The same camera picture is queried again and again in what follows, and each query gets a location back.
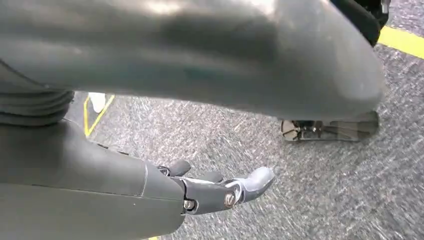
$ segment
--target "metal screw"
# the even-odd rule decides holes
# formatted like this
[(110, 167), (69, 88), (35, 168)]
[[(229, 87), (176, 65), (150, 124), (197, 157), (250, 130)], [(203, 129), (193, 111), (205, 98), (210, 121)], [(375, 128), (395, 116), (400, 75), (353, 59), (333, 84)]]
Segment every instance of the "metal screw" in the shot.
[(190, 200), (184, 200), (184, 209), (192, 210), (195, 208), (195, 202)]
[(235, 203), (236, 203), (236, 195), (233, 192), (227, 193), (225, 195), (225, 200), (224, 200), (225, 206), (227, 208), (232, 208)]

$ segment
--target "robotic hand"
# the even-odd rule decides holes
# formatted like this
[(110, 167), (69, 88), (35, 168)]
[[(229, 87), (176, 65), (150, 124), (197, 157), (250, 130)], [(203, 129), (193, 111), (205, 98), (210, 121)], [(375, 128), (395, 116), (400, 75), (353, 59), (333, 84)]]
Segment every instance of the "robotic hand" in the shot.
[(383, 96), (370, 39), (326, 0), (0, 0), (0, 239), (165, 235), (273, 182), (184, 177), (185, 162), (90, 142), (63, 119), (73, 91), (331, 123)]

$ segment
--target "metal foot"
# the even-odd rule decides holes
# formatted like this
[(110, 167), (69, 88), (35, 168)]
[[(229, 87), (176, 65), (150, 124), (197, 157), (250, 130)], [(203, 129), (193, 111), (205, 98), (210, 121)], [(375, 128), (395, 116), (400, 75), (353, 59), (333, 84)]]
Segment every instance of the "metal foot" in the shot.
[(337, 121), (283, 120), (281, 131), (285, 140), (358, 142), (377, 133), (379, 115), (370, 111), (350, 119)]

